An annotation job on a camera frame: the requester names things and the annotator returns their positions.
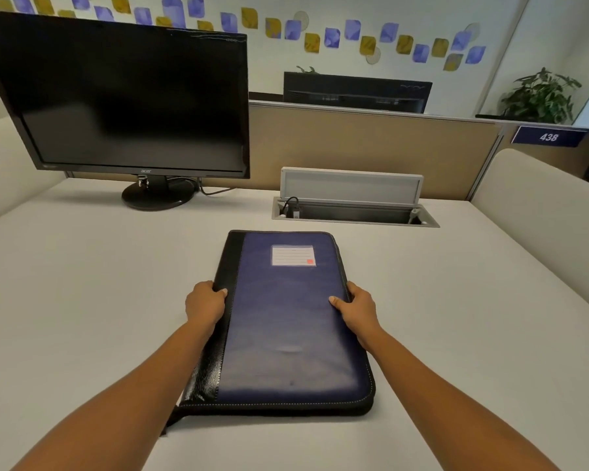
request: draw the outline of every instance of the label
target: label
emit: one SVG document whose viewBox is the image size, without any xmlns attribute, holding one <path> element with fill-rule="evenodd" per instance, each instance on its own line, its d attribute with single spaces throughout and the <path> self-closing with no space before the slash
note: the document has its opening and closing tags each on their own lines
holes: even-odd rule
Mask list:
<svg viewBox="0 0 589 471">
<path fill-rule="evenodd" d="M 312 246 L 273 245 L 272 266 L 316 266 Z"/>
<path fill-rule="evenodd" d="M 587 135 L 587 131 L 520 126 L 511 143 L 575 148 L 585 138 L 585 135 Z"/>
</svg>

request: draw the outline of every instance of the number sign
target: number sign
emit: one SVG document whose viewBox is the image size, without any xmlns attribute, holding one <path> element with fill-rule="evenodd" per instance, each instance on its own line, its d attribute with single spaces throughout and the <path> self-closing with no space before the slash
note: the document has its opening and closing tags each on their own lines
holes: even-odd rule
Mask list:
<svg viewBox="0 0 589 471">
<path fill-rule="evenodd" d="M 578 147 L 585 135 L 587 131 L 521 126 L 512 138 L 512 143 L 574 148 Z"/>
</svg>

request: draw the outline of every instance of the desk surface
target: desk surface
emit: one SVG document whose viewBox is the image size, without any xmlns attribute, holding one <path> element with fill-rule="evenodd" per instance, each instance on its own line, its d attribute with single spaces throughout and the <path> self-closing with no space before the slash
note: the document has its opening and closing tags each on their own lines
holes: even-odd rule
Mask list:
<svg viewBox="0 0 589 471">
<path fill-rule="evenodd" d="M 275 192 L 123 206 L 126 183 L 68 179 L 0 218 L 0 469 L 155 350 L 213 277 L 227 232 L 325 230 L 381 323 L 564 470 L 589 470 L 589 305 L 471 204 L 440 229 L 271 220 Z M 187 418 L 147 470 L 440 469 L 377 364 L 353 418 Z"/>
</svg>

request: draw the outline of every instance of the hand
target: hand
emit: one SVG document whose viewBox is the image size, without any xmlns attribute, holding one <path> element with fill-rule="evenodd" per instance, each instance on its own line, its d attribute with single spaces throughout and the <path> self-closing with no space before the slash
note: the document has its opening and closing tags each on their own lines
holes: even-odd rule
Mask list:
<svg viewBox="0 0 589 471">
<path fill-rule="evenodd" d="M 382 326 L 377 321 L 375 302 L 371 295 L 362 288 L 347 283 L 353 301 L 346 303 L 335 296 L 330 297 L 330 303 L 342 314 L 347 327 L 358 337 L 361 346 L 370 352 L 371 340 L 377 333 L 382 332 Z"/>
<path fill-rule="evenodd" d="M 225 311 L 225 298 L 227 290 L 213 291 L 213 281 L 197 283 L 194 290 L 185 298 L 185 313 L 188 315 L 188 323 L 201 328 L 205 333 L 212 335 L 214 326 Z"/>
</svg>

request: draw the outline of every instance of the monitor stand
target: monitor stand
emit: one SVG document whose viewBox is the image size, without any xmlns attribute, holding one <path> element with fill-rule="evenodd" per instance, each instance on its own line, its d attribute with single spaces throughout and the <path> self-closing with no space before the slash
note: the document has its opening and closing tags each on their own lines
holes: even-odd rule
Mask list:
<svg viewBox="0 0 589 471">
<path fill-rule="evenodd" d="M 122 201 L 129 208 L 157 212 L 182 205 L 196 192 L 187 180 L 169 181 L 164 175 L 143 175 L 122 192 Z"/>
</svg>

